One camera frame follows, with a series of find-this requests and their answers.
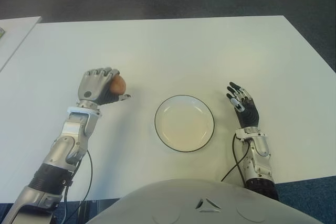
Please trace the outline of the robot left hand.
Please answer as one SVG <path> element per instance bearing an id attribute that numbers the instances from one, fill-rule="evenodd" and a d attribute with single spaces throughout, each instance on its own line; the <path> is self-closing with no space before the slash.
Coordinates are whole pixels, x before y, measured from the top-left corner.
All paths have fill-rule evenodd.
<path id="1" fill-rule="evenodd" d="M 120 77 L 119 70 L 110 67 L 86 71 L 78 88 L 79 100 L 105 105 L 131 98 L 124 91 L 111 91 L 112 82 L 117 81 L 117 77 Z"/>

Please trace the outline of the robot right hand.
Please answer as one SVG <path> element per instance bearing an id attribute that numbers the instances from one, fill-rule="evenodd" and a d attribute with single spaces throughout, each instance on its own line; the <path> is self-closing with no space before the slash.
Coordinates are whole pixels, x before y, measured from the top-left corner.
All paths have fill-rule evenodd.
<path id="1" fill-rule="evenodd" d="M 241 86 L 230 82 L 227 87 L 230 103 L 235 109 L 241 128 L 258 127 L 259 113 L 252 96 Z"/>

